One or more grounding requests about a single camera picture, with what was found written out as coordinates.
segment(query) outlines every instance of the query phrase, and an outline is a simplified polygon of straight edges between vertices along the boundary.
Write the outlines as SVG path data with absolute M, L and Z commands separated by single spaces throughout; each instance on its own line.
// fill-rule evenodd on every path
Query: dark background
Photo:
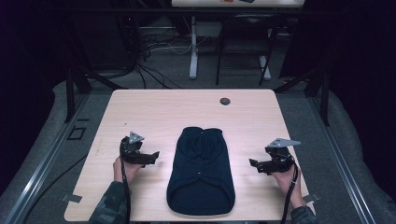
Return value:
M 320 65 L 334 37 L 340 37 L 331 74 L 331 90 L 343 102 L 359 134 L 363 159 L 376 183 L 396 200 L 395 62 L 396 20 L 392 3 L 306 0 L 304 10 L 339 10 L 350 6 L 345 17 L 333 20 L 300 20 L 282 77 L 297 77 Z M 1 90 L 1 192 L 18 171 L 51 110 L 52 88 L 64 81 L 74 55 L 57 20 L 42 14 L 31 0 L 3 1 L 0 14 Z M 117 25 L 107 23 L 105 29 Z M 128 61 L 120 33 L 118 49 L 126 52 L 117 62 Z M 86 49 L 74 55 L 78 63 L 101 64 Z M 114 64 L 123 68 L 125 64 Z

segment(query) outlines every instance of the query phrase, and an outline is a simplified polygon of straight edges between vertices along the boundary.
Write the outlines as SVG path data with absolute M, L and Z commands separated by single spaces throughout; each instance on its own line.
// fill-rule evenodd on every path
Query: small round object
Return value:
M 228 99 L 228 98 L 221 98 L 220 99 L 220 103 L 222 104 L 222 105 L 229 105 L 230 104 L 230 99 Z

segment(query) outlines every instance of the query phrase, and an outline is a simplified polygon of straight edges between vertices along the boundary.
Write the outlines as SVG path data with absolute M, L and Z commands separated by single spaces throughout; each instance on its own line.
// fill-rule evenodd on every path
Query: metal bracket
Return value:
M 300 144 L 301 144 L 301 142 L 299 142 L 299 141 L 277 138 L 272 143 L 270 143 L 270 145 L 268 145 L 268 147 L 291 147 L 291 146 L 298 146 Z
M 139 134 L 134 133 L 134 132 L 129 133 L 129 144 L 140 142 L 143 140 L 145 140 L 145 138 L 140 136 Z

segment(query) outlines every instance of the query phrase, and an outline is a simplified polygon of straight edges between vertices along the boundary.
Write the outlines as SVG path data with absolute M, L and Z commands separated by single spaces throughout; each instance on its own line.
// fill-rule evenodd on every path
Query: camouflage sleeve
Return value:
M 121 182 L 113 181 L 93 211 L 90 224 L 123 223 L 126 215 L 125 189 Z
M 308 206 L 301 206 L 291 211 L 292 224 L 318 224 L 318 218 Z

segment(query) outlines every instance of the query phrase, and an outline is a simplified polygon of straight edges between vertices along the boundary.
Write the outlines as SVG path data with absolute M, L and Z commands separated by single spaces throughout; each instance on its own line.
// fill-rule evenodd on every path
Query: aluminum rail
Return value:
M 356 211 L 358 212 L 361 223 L 375 224 L 375 219 L 369 207 L 367 206 L 367 202 L 364 200 L 361 189 L 359 188 L 358 184 L 355 181 L 355 178 L 349 170 L 341 148 L 338 146 L 337 141 L 332 134 L 331 128 L 329 126 L 326 126 L 321 119 L 321 116 L 319 114 L 318 102 L 313 97 L 309 97 L 308 102 L 311 105 L 311 108 L 317 112 L 314 113 L 315 117 L 318 120 L 322 131 L 326 134 L 326 137 L 331 145 L 331 154 L 332 158 L 334 159 L 335 166 L 337 167 L 337 170 L 344 181 L 346 190 L 356 208 Z
M 60 130 L 58 136 L 56 137 L 54 144 L 52 145 L 50 151 L 44 156 L 43 160 L 38 164 L 35 172 L 33 173 L 31 179 L 23 190 L 21 197 L 17 200 L 11 212 L 9 213 L 5 223 L 22 223 L 28 210 L 35 201 L 35 196 L 43 185 L 47 175 L 50 172 L 50 168 L 57 159 L 60 151 L 61 145 L 67 134 L 73 129 L 73 123 L 76 120 L 78 113 L 82 110 L 83 106 L 87 103 L 89 95 L 82 94 L 76 104 L 76 114 L 71 120 L 65 124 Z

